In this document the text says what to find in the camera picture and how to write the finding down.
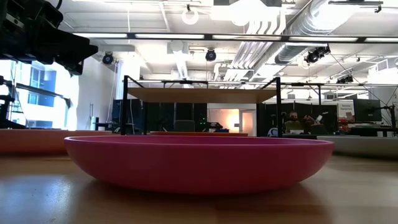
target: pink bowl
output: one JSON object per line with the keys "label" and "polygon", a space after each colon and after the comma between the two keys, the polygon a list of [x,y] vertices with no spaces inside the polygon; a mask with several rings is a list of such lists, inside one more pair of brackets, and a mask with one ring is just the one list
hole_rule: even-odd
{"label": "pink bowl", "polygon": [[328,141],[209,136],[71,137],[65,146],[87,174],[134,189],[178,194],[248,194],[315,174]]}

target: computer monitor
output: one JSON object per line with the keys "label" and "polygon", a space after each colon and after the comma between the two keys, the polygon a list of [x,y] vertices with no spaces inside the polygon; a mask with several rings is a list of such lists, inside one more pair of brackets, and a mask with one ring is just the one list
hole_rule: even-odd
{"label": "computer monitor", "polygon": [[380,100],[354,100],[354,112],[355,121],[359,122],[371,122],[371,121],[382,121],[381,110],[375,110],[380,108]]}

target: person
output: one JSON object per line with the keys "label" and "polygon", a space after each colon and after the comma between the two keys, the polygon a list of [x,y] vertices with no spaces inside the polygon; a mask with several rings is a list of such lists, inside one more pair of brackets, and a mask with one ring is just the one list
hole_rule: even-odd
{"label": "person", "polygon": [[300,121],[297,112],[293,110],[289,114],[289,120],[285,122],[286,133],[290,133],[292,130],[308,132],[311,125],[315,123],[316,121],[309,115],[305,115],[303,120]]}

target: ceiling light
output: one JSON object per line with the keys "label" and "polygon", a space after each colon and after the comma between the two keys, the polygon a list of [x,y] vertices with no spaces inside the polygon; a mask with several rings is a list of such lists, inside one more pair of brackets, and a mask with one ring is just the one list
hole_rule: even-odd
{"label": "ceiling light", "polygon": [[[192,16],[190,19],[187,18],[187,13],[188,13],[188,12],[193,12],[193,16]],[[184,11],[182,12],[181,19],[182,19],[182,21],[183,21],[184,23],[186,23],[186,24],[188,24],[188,25],[194,25],[194,24],[196,24],[196,23],[198,22],[198,20],[199,20],[198,11],[193,10],[193,9],[190,9],[190,8],[189,8],[189,4],[188,4],[188,5],[187,5],[187,8],[184,9]]]}
{"label": "ceiling light", "polygon": [[321,43],[298,43],[298,42],[290,42],[286,43],[286,46],[303,46],[303,47],[326,47],[328,44]]}
{"label": "ceiling light", "polygon": [[160,2],[162,2],[163,4],[193,4],[193,3],[197,3],[197,4],[201,4],[200,1],[162,1],[162,0],[72,0],[72,1],[76,1],[76,2],[104,2],[104,3],[128,3],[128,4],[158,4]]}
{"label": "ceiling light", "polygon": [[209,81],[208,82],[209,84],[242,84],[242,82],[222,82],[222,81],[220,81],[220,82],[218,82],[218,81]]}
{"label": "ceiling light", "polygon": [[398,42],[396,37],[368,37],[365,42]]}
{"label": "ceiling light", "polygon": [[139,83],[161,83],[160,80],[137,80]]}
{"label": "ceiling light", "polygon": [[271,36],[271,35],[213,35],[213,39],[228,39],[228,40],[269,40],[276,41],[280,40],[279,36]]}
{"label": "ceiling light", "polygon": [[127,34],[113,34],[113,33],[73,33],[80,37],[86,38],[127,38]]}
{"label": "ceiling light", "polygon": [[292,41],[322,41],[322,42],[356,42],[357,37],[290,37]]}
{"label": "ceiling light", "polygon": [[137,39],[204,39],[203,34],[136,34]]}

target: sign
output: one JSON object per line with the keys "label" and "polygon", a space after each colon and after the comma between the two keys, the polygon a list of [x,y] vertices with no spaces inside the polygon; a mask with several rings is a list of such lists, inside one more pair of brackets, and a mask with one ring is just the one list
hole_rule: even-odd
{"label": "sign", "polygon": [[347,114],[354,115],[354,103],[338,103],[338,118],[347,119]]}

